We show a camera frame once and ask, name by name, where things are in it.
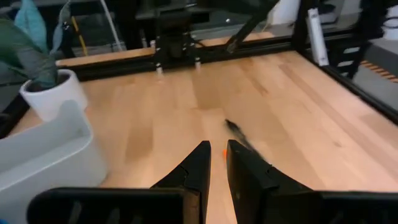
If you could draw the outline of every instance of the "white plastic bin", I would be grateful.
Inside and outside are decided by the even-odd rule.
[[[94,187],[106,164],[84,113],[66,101],[52,121],[0,140],[0,220],[26,223],[37,194],[54,187]]]

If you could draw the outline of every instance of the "black metal frame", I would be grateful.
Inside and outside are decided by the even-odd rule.
[[[383,5],[384,1],[370,1],[372,1],[373,4],[380,9],[385,7],[385,5]],[[317,65],[313,61],[312,56],[307,53],[307,49],[310,47],[306,22],[307,12],[309,9],[317,7],[317,4],[318,0],[301,0],[297,20],[295,22],[294,33],[290,37],[276,37],[271,39],[243,42],[232,54],[225,51],[226,44],[203,47],[200,49],[201,62],[210,63],[295,50],[319,69],[331,76],[338,83],[346,87],[349,91],[355,95],[358,95],[364,102],[378,110],[387,119],[391,120],[395,124],[398,124],[398,112],[396,110],[381,100],[370,95],[366,91],[360,89],[352,82],[352,80],[342,77],[337,69],[331,66],[321,67]],[[373,16],[383,16],[382,13],[384,13],[384,11],[380,10],[380,13],[381,15],[376,14]],[[369,30],[369,27],[365,26],[365,23],[369,21],[368,17],[369,14],[362,13],[362,16],[356,26],[326,33],[326,47],[352,40],[368,41],[369,39],[373,39],[382,35],[381,26],[378,26],[377,23],[371,24],[372,30]],[[167,69],[190,65],[193,65],[191,60],[181,60],[179,62],[163,65],[163,67]],[[67,68],[74,70],[81,81],[155,71],[153,55],[110,60],[106,62],[96,62],[86,65],[75,65]],[[14,101],[5,110],[5,113],[9,114],[9,118],[3,122],[0,120],[0,138],[3,138],[9,134],[13,127],[18,124],[19,120],[23,117],[28,108],[29,107],[26,105],[26,102],[21,98],[21,96],[18,96],[14,99]]]
[[[237,223],[397,223],[397,193],[313,190],[228,141],[227,174]]]

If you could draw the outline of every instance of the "orange striped tape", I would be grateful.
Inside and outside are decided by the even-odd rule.
[[[381,77],[392,81],[393,83],[398,83],[398,77],[391,74],[390,72],[384,70],[383,68],[368,62],[367,60],[363,60],[361,65],[365,66],[366,68],[372,70],[376,74],[380,75]]]

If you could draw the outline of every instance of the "potted plant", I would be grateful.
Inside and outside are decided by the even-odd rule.
[[[54,119],[65,100],[87,107],[76,73],[57,69],[54,54],[61,46],[63,25],[70,18],[70,2],[61,9],[54,30],[52,49],[47,48],[47,30],[32,0],[22,0],[14,22],[0,19],[0,60],[26,81],[20,94],[44,121]]]

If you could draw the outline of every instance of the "white plant pot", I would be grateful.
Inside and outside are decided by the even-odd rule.
[[[76,73],[69,69],[60,69],[58,70],[58,76],[60,75],[68,75],[69,78],[49,90],[27,91],[27,88],[32,83],[30,80],[25,82],[19,90],[22,97],[43,121],[54,119],[58,115],[62,103],[67,100],[76,101],[81,110],[87,107],[87,97],[80,86]]]

